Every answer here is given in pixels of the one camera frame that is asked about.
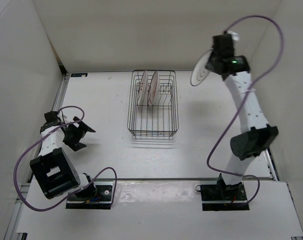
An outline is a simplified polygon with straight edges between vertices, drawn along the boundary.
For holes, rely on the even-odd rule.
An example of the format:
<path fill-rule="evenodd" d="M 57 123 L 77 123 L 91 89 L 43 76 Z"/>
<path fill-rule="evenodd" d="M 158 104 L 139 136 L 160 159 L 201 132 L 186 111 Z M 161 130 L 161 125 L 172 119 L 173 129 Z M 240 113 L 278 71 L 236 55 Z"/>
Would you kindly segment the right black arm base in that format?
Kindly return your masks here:
<path fill-rule="evenodd" d="M 201 194 L 202 210 L 205 212 L 250 210 L 243 183 L 237 190 L 232 190 L 225 196 L 219 191 L 217 184 L 199 184 L 195 186 L 195 190 Z"/>

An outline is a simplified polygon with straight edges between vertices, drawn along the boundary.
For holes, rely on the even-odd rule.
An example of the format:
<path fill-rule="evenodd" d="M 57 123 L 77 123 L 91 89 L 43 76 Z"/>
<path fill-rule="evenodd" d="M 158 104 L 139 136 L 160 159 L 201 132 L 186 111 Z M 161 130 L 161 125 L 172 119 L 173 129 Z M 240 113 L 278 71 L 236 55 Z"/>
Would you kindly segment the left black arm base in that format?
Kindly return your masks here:
<path fill-rule="evenodd" d="M 65 208 L 70 210 L 110 210 L 112 206 L 114 183 L 96 181 L 94 188 L 83 190 L 66 200 Z"/>

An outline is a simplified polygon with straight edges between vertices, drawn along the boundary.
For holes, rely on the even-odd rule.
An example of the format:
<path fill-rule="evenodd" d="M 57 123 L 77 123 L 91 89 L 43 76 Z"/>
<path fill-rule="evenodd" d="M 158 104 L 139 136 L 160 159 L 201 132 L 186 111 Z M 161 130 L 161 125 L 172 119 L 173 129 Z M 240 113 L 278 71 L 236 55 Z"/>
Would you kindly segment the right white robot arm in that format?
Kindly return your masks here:
<path fill-rule="evenodd" d="M 216 195 L 227 200 L 238 190 L 250 164 L 270 146 L 279 131 L 269 124 L 262 112 L 253 89 L 250 66 L 243 55 L 223 56 L 212 50 L 205 69 L 222 77 L 240 122 L 240 134 L 230 139 L 232 154 L 226 168 L 220 172 L 216 187 Z"/>

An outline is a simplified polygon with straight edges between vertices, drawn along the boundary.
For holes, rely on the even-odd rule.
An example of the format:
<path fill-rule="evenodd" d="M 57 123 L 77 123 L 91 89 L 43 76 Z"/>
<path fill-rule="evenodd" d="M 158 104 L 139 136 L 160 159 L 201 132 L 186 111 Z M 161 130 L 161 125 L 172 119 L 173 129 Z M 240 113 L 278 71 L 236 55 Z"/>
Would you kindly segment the green rimmed white plate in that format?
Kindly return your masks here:
<path fill-rule="evenodd" d="M 190 77 L 192 87 L 199 86 L 209 76 L 210 71 L 206 69 L 206 64 L 211 53 L 212 49 L 209 49 L 198 59 Z"/>

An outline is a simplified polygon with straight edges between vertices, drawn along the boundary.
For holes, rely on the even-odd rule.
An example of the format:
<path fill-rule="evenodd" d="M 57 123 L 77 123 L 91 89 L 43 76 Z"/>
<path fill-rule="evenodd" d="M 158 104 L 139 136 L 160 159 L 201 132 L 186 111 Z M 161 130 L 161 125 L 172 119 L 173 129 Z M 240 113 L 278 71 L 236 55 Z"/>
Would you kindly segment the wire dish rack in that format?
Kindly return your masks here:
<path fill-rule="evenodd" d="M 148 86 L 142 105 L 138 105 L 140 81 L 145 70 L 131 74 L 127 130 L 138 139 L 171 139 L 179 130 L 179 111 L 176 72 L 174 70 L 147 70 Z M 159 73 L 159 87 L 152 106 L 148 106 L 151 80 Z"/>

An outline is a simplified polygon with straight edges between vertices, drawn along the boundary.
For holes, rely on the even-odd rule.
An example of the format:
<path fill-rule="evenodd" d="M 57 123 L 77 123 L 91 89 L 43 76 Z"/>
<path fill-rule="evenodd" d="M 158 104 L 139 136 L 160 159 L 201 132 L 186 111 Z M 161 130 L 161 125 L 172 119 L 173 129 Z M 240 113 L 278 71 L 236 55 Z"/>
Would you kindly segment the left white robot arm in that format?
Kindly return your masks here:
<path fill-rule="evenodd" d="M 47 199 L 61 196 L 81 185 L 79 174 L 63 145 L 77 152 L 87 146 L 80 140 L 86 133 L 94 133 L 95 130 L 77 116 L 73 120 L 77 123 L 64 125 L 61 119 L 57 118 L 46 122 L 40 128 L 41 136 L 46 138 L 41 144 L 37 158 L 31 160 L 29 165 Z"/>

